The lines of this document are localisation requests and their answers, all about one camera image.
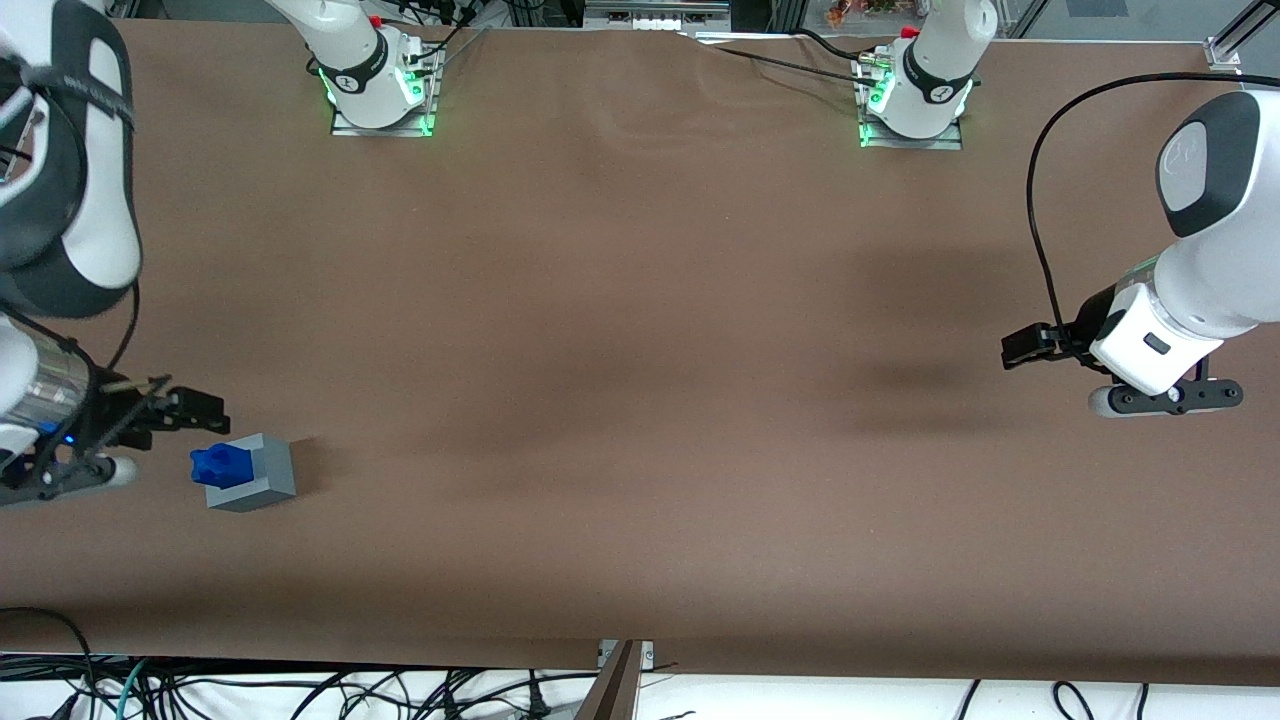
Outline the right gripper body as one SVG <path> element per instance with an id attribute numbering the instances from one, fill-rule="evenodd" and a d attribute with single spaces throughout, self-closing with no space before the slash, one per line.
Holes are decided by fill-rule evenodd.
<path id="1" fill-rule="evenodd" d="M 36 384 L 33 393 L 3 405 L 3 471 L 29 470 L 55 439 L 77 454 L 125 448 L 125 428 L 145 419 L 152 392 L 148 382 L 123 379 L 87 396 L 76 388 Z"/>

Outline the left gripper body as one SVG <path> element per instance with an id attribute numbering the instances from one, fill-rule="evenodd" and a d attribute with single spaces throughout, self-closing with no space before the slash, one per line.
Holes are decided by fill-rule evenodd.
<path id="1" fill-rule="evenodd" d="M 1075 338 L 1091 359 L 1142 395 L 1162 395 L 1221 340 L 1185 328 L 1165 309 L 1151 283 L 1112 284 L 1083 302 Z"/>

